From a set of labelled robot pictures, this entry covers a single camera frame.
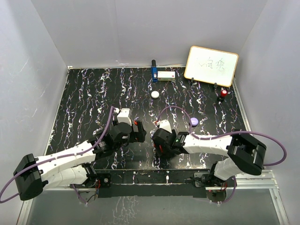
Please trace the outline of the white earbud charging case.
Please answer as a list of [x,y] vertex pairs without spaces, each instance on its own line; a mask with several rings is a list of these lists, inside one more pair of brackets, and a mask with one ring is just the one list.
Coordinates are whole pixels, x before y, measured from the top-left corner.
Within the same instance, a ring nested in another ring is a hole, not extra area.
[[159,98],[159,96],[160,96],[160,94],[159,94],[158,91],[152,91],[152,92],[151,92],[151,97],[152,97],[153,99],[157,99],[157,98]]

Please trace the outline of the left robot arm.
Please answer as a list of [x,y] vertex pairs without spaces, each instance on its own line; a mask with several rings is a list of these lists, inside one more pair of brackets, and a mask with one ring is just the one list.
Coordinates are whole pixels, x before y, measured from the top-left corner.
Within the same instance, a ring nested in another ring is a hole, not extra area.
[[98,180],[92,162],[108,157],[130,143],[143,143],[146,134],[139,120],[132,125],[114,121],[108,130],[102,129],[93,138],[70,149],[40,157],[27,154],[14,171],[18,195],[26,201],[58,186],[92,187]]

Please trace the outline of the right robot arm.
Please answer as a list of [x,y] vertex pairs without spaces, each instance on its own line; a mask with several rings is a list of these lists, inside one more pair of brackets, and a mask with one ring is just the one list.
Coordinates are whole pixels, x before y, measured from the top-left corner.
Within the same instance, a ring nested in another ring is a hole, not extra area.
[[238,133],[218,138],[159,128],[152,140],[157,155],[162,158],[196,153],[225,156],[223,161],[211,166],[209,173],[193,178],[202,187],[221,186],[229,178],[242,173],[259,176],[263,170],[266,146],[250,134]]

